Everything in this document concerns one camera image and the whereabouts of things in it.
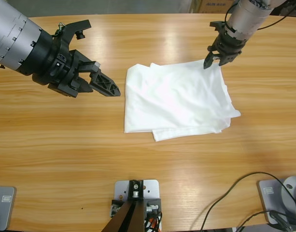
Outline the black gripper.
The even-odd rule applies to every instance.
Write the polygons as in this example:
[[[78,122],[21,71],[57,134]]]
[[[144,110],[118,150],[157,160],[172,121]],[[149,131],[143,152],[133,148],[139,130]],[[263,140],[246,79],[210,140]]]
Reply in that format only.
[[[84,29],[60,29],[54,35],[42,31],[31,51],[32,80],[64,96],[96,90],[106,97],[120,97],[116,83],[101,72],[95,61],[78,50],[70,50],[73,37],[85,38]],[[90,83],[79,76],[89,73]]]
[[[216,59],[219,59],[219,66],[232,62],[242,53],[245,44],[245,40],[237,40],[228,34],[220,33],[212,45],[208,46],[209,53],[204,59],[203,69],[209,68]]]

